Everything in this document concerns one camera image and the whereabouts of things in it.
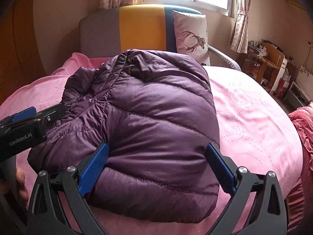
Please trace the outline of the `person's left hand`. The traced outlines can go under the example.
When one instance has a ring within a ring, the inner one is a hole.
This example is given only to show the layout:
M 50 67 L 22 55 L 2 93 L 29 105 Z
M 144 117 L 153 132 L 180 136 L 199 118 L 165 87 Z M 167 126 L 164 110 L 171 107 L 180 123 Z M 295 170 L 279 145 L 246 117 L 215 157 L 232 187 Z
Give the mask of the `person's left hand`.
M 26 207 L 27 203 L 29 201 L 29 194 L 28 194 L 28 191 L 27 191 L 27 189 L 25 187 L 25 174 L 24 174 L 24 171 L 21 168 L 19 168 L 19 167 L 16 167 L 15 179 L 16 179 L 17 188 L 19 190 L 20 205 L 22 207 Z M 9 190 L 10 190 L 9 183 L 6 180 L 1 179 L 0 180 L 0 193 L 1 193 L 1 196 L 7 194 L 9 192 Z

